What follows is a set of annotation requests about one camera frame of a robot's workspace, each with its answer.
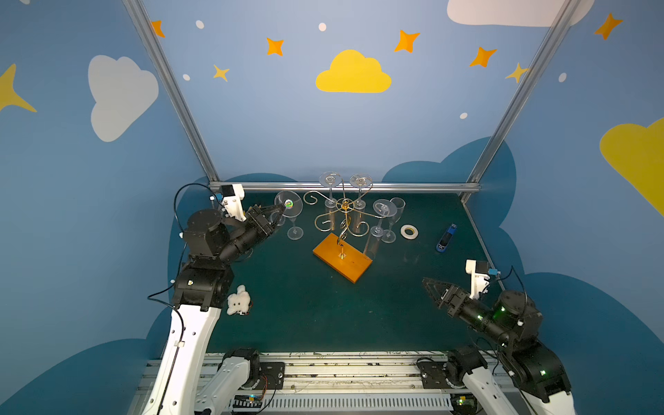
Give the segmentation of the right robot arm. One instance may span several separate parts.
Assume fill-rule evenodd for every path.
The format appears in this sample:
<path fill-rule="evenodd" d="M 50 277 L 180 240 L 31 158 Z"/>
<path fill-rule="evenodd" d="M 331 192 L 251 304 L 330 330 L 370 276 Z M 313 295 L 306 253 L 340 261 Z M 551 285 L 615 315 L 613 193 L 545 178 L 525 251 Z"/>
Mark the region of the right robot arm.
<path fill-rule="evenodd" d="M 543 315 L 526 292 L 505 290 L 489 307 L 457 285 L 425 278 L 423 286 L 438 309 L 493 342 L 496 361 L 529 413 L 576 413 L 571 382 L 558 356 L 539 340 Z M 517 413 L 474 345 L 449 352 L 444 379 L 453 387 L 468 389 L 486 414 Z"/>

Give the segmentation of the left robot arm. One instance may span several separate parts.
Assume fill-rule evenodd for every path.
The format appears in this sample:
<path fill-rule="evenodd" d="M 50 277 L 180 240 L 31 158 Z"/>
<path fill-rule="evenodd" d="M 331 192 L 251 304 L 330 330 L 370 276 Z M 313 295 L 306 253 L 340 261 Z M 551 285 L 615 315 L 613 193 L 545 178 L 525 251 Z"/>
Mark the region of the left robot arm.
<path fill-rule="evenodd" d="M 220 414 L 260 375 L 256 349 L 236 349 L 204 388 L 198 387 L 214 327 L 233 282 L 233 262 L 268 239 L 285 208 L 255 205 L 239 221 L 217 209 L 193 213 L 183 231 L 190 249 L 169 307 L 171 325 L 145 414 Z"/>

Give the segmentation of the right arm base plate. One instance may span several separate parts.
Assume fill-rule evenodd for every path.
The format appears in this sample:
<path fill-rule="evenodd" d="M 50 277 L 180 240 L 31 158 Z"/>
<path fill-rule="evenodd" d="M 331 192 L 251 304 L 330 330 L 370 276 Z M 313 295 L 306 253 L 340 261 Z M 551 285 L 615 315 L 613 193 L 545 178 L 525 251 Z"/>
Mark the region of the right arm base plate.
<path fill-rule="evenodd" d="M 415 363 L 424 389 L 465 388 L 455 368 L 449 369 L 447 361 L 420 358 Z"/>

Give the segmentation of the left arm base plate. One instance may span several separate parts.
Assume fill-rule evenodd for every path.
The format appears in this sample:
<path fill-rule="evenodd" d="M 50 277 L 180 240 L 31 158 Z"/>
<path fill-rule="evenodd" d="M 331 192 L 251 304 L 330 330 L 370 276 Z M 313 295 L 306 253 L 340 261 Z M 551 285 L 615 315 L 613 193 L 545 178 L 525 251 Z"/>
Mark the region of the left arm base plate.
<path fill-rule="evenodd" d="M 261 362 L 250 366 L 249 378 L 241 387 L 245 390 L 282 390 L 285 381 L 284 362 Z"/>

